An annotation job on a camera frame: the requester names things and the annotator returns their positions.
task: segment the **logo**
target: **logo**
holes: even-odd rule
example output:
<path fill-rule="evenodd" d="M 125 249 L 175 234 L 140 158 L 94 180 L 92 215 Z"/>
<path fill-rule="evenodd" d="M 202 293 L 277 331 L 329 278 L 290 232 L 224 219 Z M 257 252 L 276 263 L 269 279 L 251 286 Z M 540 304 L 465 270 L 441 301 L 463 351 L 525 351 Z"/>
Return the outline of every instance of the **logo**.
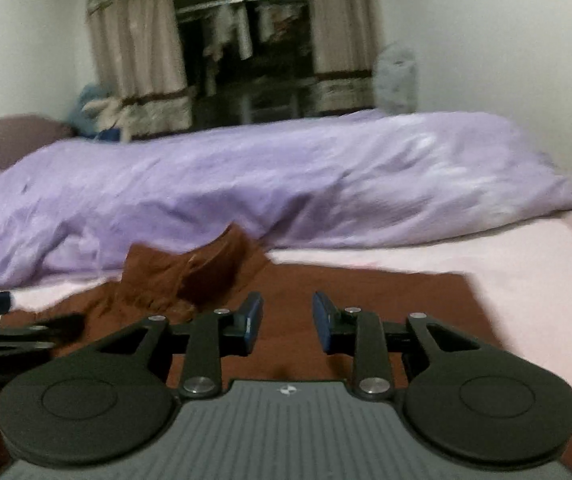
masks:
<path fill-rule="evenodd" d="M 298 390 L 297 390 L 292 384 L 287 384 L 286 386 L 282 386 L 282 387 L 279 389 L 279 392 L 280 392 L 282 395 L 285 395 L 285 396 L 287 396 L 287 397 L 290 397 L 291 395 L 296 394 L 297 391 L 298 391 Z"/>

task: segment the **brown pillow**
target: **brown pillow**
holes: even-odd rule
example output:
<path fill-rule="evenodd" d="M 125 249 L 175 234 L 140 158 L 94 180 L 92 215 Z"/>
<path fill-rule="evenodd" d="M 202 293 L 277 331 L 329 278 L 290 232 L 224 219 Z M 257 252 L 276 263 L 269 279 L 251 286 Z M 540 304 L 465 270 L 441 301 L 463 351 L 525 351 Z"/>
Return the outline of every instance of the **brown pillow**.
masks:
<path fill-rule="evenodd" d="M 36 115 L 0 119 L 0 170 L 6 170 L 29 153 L 72 137 L 69 126 Z"/>

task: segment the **bedding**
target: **bedding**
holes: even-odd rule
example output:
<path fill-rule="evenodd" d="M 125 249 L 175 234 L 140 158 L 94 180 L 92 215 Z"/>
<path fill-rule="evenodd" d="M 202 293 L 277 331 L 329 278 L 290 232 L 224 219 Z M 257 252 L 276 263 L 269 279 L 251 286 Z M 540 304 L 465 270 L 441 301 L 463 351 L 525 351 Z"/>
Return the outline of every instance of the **bedding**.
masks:
<path fill-rule="evenodd" d="M 377 111 L 104 145 L 0 173 L 0 287 L 182 253 L 230 222 L 272 248 L 430 242 L 572 209 L 572 182 L 508 120 Z"/>
<path fill-rule="evenodd" d="M 572 385 L 572 213 L 417 247 L 269 254 L 276 262 L 462 272 L 505 346 Z M 12 308 L 40 312 L 115 277 L 16 288 Z"/>

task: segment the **hanging clothes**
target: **hanging clothes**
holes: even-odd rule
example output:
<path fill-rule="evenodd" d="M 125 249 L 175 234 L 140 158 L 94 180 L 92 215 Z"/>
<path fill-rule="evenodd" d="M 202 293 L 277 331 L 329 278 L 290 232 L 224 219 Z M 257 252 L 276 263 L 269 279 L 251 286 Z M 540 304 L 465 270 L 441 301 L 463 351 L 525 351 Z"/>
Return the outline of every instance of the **hanging clothes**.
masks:
<path fill-rule="evenodd" d="M 223 56 L 223 49 L 232 41 L 235 29 L 235 14 L 230 5 L 217 9 L 213 20 L 212 59 L 217 62 Z"/>
<path fill-rule="evenodd" d="M 272 6 L 262 4 L 259 6 L 259 40 L 267 43 L 275 33 L 275 25 L 272 19 Z"/>
<path fill-rule="evenodd" d="M 213 59 L 206 60 L 206 95 L 212 97 L 217 94 L 217 64 Z"/>
<path fill-rule="evenodd" d="M 292 4 L 280 5 L 279 12 L 279 18 L 282 22 L 296 18 L 299 15 L 297 6 Z"/>
<path fill-rule="evenodd" d="M 253 56 L 253 38 L 250 35 L 248 24 L 248 10 L 245 4 L 237 8 L 237 43 L 239 44 L 239 56 L 242 60 Z"/>

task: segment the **black clamp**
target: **black clamp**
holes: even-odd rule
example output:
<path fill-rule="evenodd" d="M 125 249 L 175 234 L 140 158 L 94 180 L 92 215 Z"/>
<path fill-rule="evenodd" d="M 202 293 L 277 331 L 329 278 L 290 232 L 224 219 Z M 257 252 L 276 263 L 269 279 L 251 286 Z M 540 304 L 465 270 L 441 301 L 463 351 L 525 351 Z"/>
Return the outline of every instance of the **black clamp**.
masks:
<path fill-rule="evenodd" d="M 252 293 L 236 312 L 217 309 L 187 324 L 149 316 L 20 375 L 0 393 L 6 447 L 38 465 L 85 466 L 143 446 L 182 404 L 221 393 L 221 358 L 253 350 L 262 314 Z M 176 354 L 185 359 L 173 389 L 165 383 Z"/>
<path fill-rule="evenodd" d="M 53 349 L 75 341 L 83 329 L 81 314 L 0 329 L 0 391 L 16 376 L 50 361 Z"/>
<path fill-rule="evenodd" d="M 572 388 L 560 377 L 427 314 L 381 322 L 313 298 L 323 351 L 354 356 L 352 392 L 394 400 L 402 420 L 447 456 L 493 467 L 527 467 L 560 455 L 572 436 Z M 395 389 L 389 352 L 409 385 Z"/>

